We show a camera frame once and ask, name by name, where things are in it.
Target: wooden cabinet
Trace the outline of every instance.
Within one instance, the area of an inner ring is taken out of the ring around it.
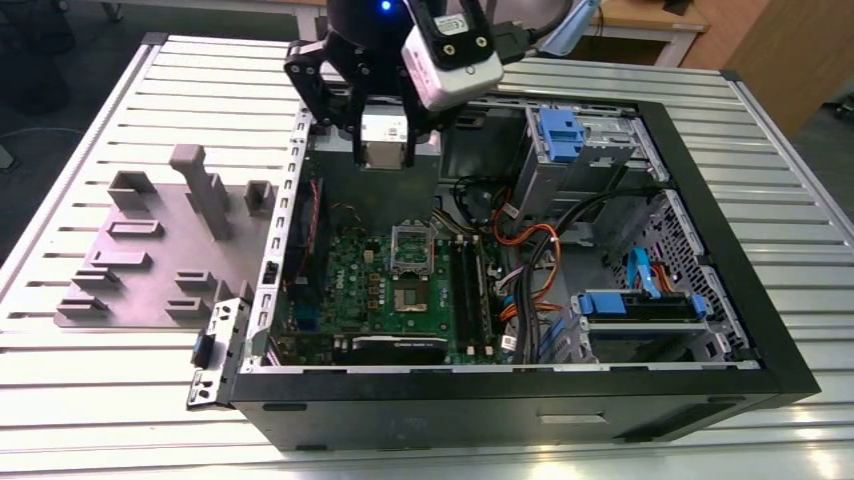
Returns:
[[[735,70],[794,135],[854,73],[854,1],[694,2],[711,27],[682,66]]]

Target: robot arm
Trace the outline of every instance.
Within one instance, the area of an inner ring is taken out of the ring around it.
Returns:
[[[598,4],[583,0],[582,6]],[[539,31],[511,22],[490,25],[479,0],[460,0],[460,5],[463,13],[446,15],[446,0],[328,0],[326,39],[291,46],[284,71],[318,123],[351,136],[358,165],[364,164],[362,115],[371,96],[400,99],[410,167],[419,139],[452,124],[466,102],[498,85],[502,65],[525,58],[539,40]],[[579,12],[587,10],[577,7],[570,17]],[[546,44],[563,42],[571,50],[590,16],[565,20],[547,32]],[[566,34],[579,28],[578,35]],[[346,91],[324,82],[324,62],[343,77]]]

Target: metal bracket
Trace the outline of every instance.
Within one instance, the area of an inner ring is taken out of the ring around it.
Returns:
[[[187,396],[188,410],[234,408],[231,388],[248,323],[250,304],[242,298],[216,304],[194,348],[192,362],[199,369]]]

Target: wooden desk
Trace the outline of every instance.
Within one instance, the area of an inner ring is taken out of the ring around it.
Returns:
[[[687,55],[697,36],[709,30],[709,22],[694,5],[685,16],[663,9],[662,0],[609,0],[602,6],[605,28],[602,35],[613,38],[655,40],[666,42],[655,61],[658,67],[678,67]],[[587,36],[597,35],[599,15],[587,29]]]

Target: table leg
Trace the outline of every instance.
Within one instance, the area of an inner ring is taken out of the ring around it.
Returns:
[[[299,28],[299,39],[315,41],[318,40],[318,17],[320,10],[316,7],[296,8],[296,26]]]
[[[682,60],[687,55],[689,50],[691,49],[695,39],[695,32],[673,32],[673,38],[667,45],[665,45],[662,54],[658,56],[658,60],[655,62],[655,66],[678,67],[682,64]]]
[[[122,4],[102,2],[102,8],[104,9],[104,13],[107,14],[107,19],[110,20],[110,22],[119,23],[124,18],[124,14],[122,13]]]

